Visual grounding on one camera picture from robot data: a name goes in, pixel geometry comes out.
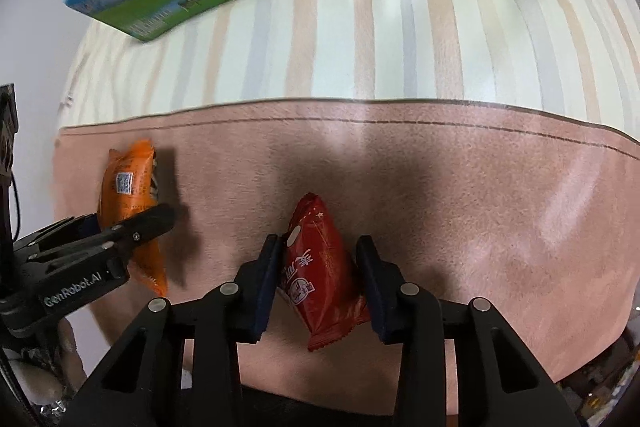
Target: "striped bedsheet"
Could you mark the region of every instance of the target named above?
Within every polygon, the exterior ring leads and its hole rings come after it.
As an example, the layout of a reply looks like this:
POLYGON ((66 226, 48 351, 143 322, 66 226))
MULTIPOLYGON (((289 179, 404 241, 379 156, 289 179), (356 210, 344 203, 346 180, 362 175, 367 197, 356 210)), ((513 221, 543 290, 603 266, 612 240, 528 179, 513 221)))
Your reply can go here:
POLYGON ((147 44, 92 22, 60 127, 278 98, 496 102, 640 138, 636 0, 236 0, 147 44))

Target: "qr code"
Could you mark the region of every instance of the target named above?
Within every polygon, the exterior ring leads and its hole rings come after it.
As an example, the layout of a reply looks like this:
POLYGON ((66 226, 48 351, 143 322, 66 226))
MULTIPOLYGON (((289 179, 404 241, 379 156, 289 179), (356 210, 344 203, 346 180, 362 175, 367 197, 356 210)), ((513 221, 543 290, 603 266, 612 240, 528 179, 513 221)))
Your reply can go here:
POLYGON ((133 181, 133 172, 118 172, 116 174, 116 192, 118 194, 131 195, 131 182, 133 181))

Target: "pink fabric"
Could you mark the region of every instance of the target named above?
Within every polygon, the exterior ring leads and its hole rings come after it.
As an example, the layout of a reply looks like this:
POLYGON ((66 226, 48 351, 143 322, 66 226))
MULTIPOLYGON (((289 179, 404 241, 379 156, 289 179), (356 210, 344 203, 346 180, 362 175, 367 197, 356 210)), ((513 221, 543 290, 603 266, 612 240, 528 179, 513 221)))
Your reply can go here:
MULTIPOLYGON (((555 380, 622 332, 640 273, 640 147, 610 129, 469 103, 286 101, 62 130, 58 217, 95 211, 109 148, 149 137, 161 200, 180 219, 161 249, 173 302, 233 278, 298 199, 321 195, 353 248, 373 236, 441 298, 485 296, 555 380)), ((151 297, 133 282, 94 312, 113 340, 151 297)), ((279 298, 242 381, 303 401, 391 413, 399 346, 369 325, 315 353, 279 298)), ((448 411, 457 410, 447 346, 448 411)))

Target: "snack packet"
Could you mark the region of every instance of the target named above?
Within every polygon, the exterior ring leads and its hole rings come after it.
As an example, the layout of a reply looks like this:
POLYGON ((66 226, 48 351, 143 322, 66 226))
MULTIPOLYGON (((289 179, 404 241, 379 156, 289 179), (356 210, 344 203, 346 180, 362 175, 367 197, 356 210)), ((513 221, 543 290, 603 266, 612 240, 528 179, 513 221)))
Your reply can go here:
MULTIPOLYGON (((98 202, 98 223, 102 229, 158 204, 155 167, 156 150, 151 140, 138 140, 126 153, 109 151, 98 202)), ((129 264, 132 276, 164 297, 167 283, 158 240, 137 247, 132 261, 129 264)))
POLYGON ((322 200, 307 194, 289 222, 280 288, 311 332, 309 351, 369 320, 356 266, 322 200))

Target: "gray stripe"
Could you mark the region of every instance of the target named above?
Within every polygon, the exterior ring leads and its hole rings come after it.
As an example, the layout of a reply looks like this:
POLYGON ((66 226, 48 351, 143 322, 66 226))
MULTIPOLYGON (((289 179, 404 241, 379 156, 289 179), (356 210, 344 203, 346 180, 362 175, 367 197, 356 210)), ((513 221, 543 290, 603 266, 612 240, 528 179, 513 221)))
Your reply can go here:
POLYGON ((271 3, 273 0, 258 0, 255 4, 254 34, 244 72, 242 100, 255 100, 262 95, 264 67, 267 60, 267 45, 271 28, 271 3))
POLYGON ((171 98, 171 110, 184 108, 184 94, 187 92, 191 80, 191 69, 196 56, 196 42, 198 41, 197 22, 187 23, 184 28, 184 43, 182 44, 182 58, 178 69, 178 79, 171 98))
POLYGON ((415 46, 414 4, 411 0, 400 0, 402 18, 402 58, 404 58, 404 96, 418 98, 417 49, 415 46))
POLYGON ((625 123, 625 132, 629 134, 634 133, 634 124, 633 124, 633 110, 631 108, 631 101, 629 95, 629 88, 626 85, 624 74, 622 73, 622 69, 620 68, 620 63, 618 62, 618 58, 616 57, 616 52, 613 49, 613 44, 611 43, 611 38, 609 32, 607 31, 598 10, 593 4, 593 0, 584 0, 587 8, 589 9, 589 13, 600 31, 600 36, 602 37, 602 41, 604 42, 604 47, 607 50, 607 55, 611 60, 611 65, 613 66, 613 71, 616 75, 616 80, 618 83, 618 90, 620 92, 620 99, 622 100, 622 119, 625 123))
POLYGON ((542 109, 557 114, 564 114, 564 94, 556 62, 556 52, 551 41, 549 28, 538 0, 514 0, 522 13, 529 30, 536 55, 538 79, 540 82, 540 98, 542 109))

